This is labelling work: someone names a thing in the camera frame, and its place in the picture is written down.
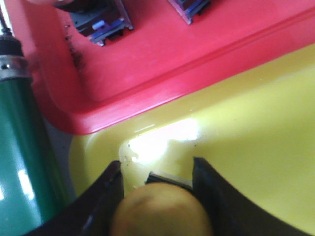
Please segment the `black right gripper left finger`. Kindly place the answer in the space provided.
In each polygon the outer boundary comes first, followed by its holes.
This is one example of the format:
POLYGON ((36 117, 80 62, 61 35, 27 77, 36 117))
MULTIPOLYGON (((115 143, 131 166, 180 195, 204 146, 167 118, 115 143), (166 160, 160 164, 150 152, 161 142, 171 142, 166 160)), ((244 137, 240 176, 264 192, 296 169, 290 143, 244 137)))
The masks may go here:
POLYGON ((123 199, 121 162, 112 161, 74 202, 27 236, 108 236, 116 208, 123 199))

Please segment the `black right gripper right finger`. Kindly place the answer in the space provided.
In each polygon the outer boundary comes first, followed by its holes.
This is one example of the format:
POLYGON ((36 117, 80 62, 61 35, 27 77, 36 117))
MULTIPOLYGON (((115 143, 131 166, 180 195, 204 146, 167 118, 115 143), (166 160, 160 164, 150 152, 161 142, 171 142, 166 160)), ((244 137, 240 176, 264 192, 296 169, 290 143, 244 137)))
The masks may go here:
POLYGON ((305 236, 245 197, 202 157, 195 157, 192 187, 216 236, 305 236))

